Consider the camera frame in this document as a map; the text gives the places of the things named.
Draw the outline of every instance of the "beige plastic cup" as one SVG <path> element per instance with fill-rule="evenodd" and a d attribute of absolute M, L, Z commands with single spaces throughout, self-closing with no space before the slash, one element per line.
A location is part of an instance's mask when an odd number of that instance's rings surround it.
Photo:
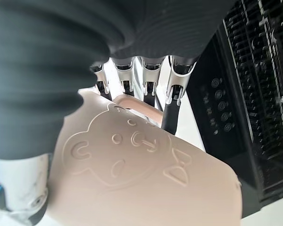
<path fill-rule="evenodd" d="M 225 163 L 89 90 L 65 118 L 49 215 L 65 226 L 238 226 Z"/>

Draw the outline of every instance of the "dark gray fabric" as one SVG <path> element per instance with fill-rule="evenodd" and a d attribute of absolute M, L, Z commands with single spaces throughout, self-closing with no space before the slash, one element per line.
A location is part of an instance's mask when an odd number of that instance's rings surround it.
<path fill-rule="evenodd" d="M 51 153 L 110 56 L 197 57 L 233 0 L 0 0 L 0 159 Z"/>

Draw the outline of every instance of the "circular port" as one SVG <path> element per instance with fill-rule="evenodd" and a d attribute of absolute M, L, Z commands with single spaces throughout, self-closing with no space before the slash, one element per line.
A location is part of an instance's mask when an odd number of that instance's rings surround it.
<path fill-rule="evenodd" d="M 222 97 L 222 91 L 221 90 L 217 90 L 215 93 L 215 99 L 219 100 Z"/>
<path fill-rule="evenodd" d="M 218 78 L 214 78 L 212 80 L 212 87 L 213 88 L 217 88 L 219 86 L 219 79 Z"/>
<path fill-rule="evenodd" d="M 224 128 L 225 132 L 229 132 L 231 129 L 232 129 L 232 124 L 227 123 L 227 124 L 225 125 L 225 128 Z"/>
<path fill-rule="evenodd" d="M 207 113 L 208 113 L 208 115 L 210 115 L 210 114 L 212 114 L 212 108 L 207 108 Z"/>
<path fill-rule="evenodd" d="M 204 97 L 203 102 L 204 102 L 205 105 L 207 105 L 208 104 L 208 97 Z"/>
<path fill-rule="evenodd" d="M 216 124 L 216 121 L 215 121 L 215 119 L 213 118 L 213 119 L 210 119 L 210 124 L 211 124 L 211 126 L 215 126 L 215 124 Z"/>
<path fill-rule="evenodd" d="M 221 101 L 218 104 L 218 110 L 223 111 L 225 109 L 226 103 L 224 101 Z"/>
<path fill-rule="evenodd" d="M 229 113 L 227 112 L 224 112 L 222 115 L 221 115 L 221 121 L 226 121 L 229 117 Z"/>

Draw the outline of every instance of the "embossed bear nose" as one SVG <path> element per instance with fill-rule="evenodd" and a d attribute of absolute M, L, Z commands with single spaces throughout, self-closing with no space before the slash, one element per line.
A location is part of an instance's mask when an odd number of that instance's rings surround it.
<path fill-rule="evenodd" d="M 147 147 L 148 152 L 155 152 L 158 149 L 158 144 L 156 140 L 154 140 L 154 143 L 148 141 L 146 139 L 146 136 L 144 133 L 141 132 L 134 132 L 131 136 L 131 143 L 135 147 L 139 147 L 141 145 L 145 145 Z"/>

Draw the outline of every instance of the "embossed bear eye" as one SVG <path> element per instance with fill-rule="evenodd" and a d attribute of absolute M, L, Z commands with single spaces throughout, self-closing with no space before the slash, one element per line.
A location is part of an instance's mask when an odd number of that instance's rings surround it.
<path fill-rule="evenodd" d="M 136 121 L 134 121 L 134 120 L 132 120 L 132 119 L 129 119 L 128 121 L 127 121 L 127 123 L 130 125 L 130 126 L 136 126 L 137 124 L 136 124 Z"/>
<path fill-rule="evenodd" d="M 116 145 L 119 145 L 120 143 L 122 143 L 123 141 L 123 137 L 120 134 L 114 134 L 112 136 L 112 142 Z"/>

